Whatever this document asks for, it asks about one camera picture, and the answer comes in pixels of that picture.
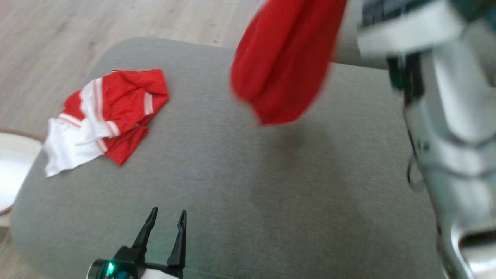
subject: wooden floor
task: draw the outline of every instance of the wooden floor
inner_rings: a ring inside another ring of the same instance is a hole
[[[235,48],[260,2],[0,0],[0,130],[43,139],[47,119],[58,112],[33,115],[31,108],[64,95],[57,92],[76,91],[101,55],[126,38]],[[63,99],[55,101],[62,107]],[[42,278],[22,262],[2,228],[0,271],[7,279]]]

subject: white object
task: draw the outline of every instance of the white object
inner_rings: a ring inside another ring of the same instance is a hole
[[[63,170],[73,169],[107,151],[101,139],[80,143],[86,136],[84,133],[86,126],[88,126],[86,120],[81,121],[81,128],[69,124],[61,117],[48,120],[48,137],[44,144],[49,158],[45,167],[47,177]]]
[[[0,133],[0,213],[14,204],[41,146],[35,139]]]
[[[145,272],[143,273],[143,276],[141,276],[141,279],[177,279],[177,277],[174,277],[167,273],[163,273],[160,270],[145,269]]]
[[[397,19],[359,30],[362,56],[401,55],[459,37],[466,22],[449,1],[435,1]]]

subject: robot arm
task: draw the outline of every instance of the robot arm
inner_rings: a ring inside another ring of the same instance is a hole
[[[186,210],[178,221],[178,235],[167,265],[146,262],[148,238],[155,226],[158,208],[153,208],[131,247],[122,246],[111,260],[96,260],[87,279],[182,279],[186,266]]]
[[[496,278],[496,88],[459,39],[495,8],[494,0],[371,1],[359,29],[362,55],[387,57],[403,94],[449,279]]]

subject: gray fabric surface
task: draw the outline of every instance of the gray fabric surface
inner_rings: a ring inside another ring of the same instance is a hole
[[[440,278],[434,214],[406,184],[410,147],[386,71],[334,64],[301,120],[262,128],[229,91],[232,55],[151,38],[112,47],[89,79],[162,68],[171,100],[123,167],[101,157],[46,179],[41,153],[11,220],[26,261],[84,278],[158,206],[147,260],[166,261],[186,209],[186,279]]]

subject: green led light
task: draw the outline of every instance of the green led light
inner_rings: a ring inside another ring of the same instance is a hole
[[[398,88],[398,89],[403,89],[403,76],[398,76],[398,78],[396,79],[396,84],[394,85],[394,87]]]
[[[107,268],[107,273],[111,274],[114,272],[114,265],[112,263],[109,263],[109,267]]]

